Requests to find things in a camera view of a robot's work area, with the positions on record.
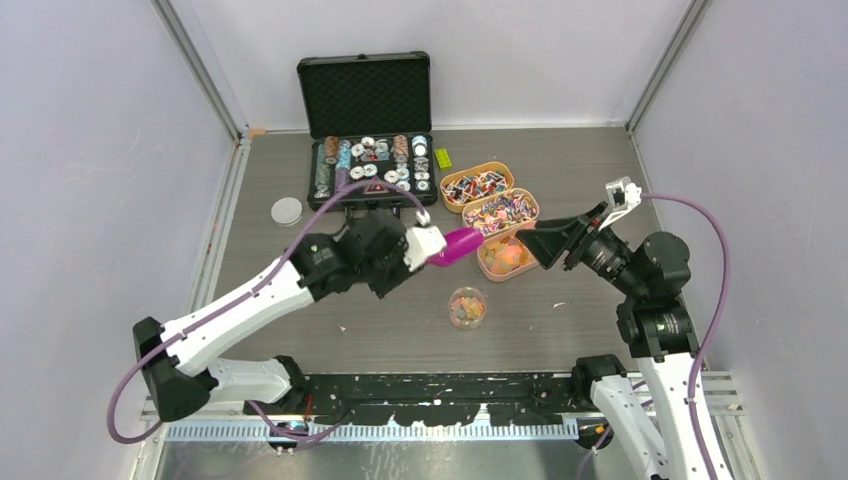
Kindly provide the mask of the magenta plastic scoop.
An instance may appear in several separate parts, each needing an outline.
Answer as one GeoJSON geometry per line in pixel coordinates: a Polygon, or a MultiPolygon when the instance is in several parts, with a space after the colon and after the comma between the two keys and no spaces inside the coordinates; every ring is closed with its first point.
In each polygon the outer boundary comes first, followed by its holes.
{"type": "Polygon", "coordinates": [[[446,247],[437,255],[430,257],[428,263],[440,268],[449,267],[476,250],[483,244],[485,237],[473,227],[463,227],[447,233],[446,247]]]}

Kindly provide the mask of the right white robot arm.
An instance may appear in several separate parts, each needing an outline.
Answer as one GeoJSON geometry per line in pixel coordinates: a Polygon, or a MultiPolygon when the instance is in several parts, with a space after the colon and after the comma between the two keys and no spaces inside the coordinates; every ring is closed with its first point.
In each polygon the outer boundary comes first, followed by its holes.
{"type": "Polygon", "coordinates": [[[649,418],[614,355],[578,359],[570,392],[580,408],[604,414],[635,473],[642,479],[729,479],[703,392],[707,343],[698,339],[681,297],[691,278],[690,250],[665,231],[630,249],[612,225],[638,204],[601,202],[583,215],[542,220],[516,236],[542,268],[561,262],[570,271],[583,264],[624,295],[617,327],[656,417],[649,418]]]}

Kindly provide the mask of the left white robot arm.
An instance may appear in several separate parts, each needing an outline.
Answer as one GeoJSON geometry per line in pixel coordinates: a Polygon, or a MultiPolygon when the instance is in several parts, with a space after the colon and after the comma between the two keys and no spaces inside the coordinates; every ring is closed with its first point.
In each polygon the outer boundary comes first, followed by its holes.
{"type": "Polygon", "coordinates": [[[307,389],[291,357],[244,361],[223,353],[269,323],[356,284],[383,298],[443,246],[434,225],[406,226],[378,211],[349,223],[340,237],[303,234],[254,278],[205,307],[165,323],[138,321],[132,328],[138,361],[133,371],[142,375],[162,422],[227,401],[296,413],[307,389]]]}

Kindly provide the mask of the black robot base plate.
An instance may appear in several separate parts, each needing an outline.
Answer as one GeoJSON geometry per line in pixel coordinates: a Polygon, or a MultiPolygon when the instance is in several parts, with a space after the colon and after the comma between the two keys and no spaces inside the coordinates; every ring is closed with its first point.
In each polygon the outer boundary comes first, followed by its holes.
{"type": "Polygon", "coordinates": [[[597,413],[586,385],[569,373],[313,374],[268,416],[304,415],[321,425],[465,426],[485,413],[493,426],[554,425],[565,414],[597,413]]]}

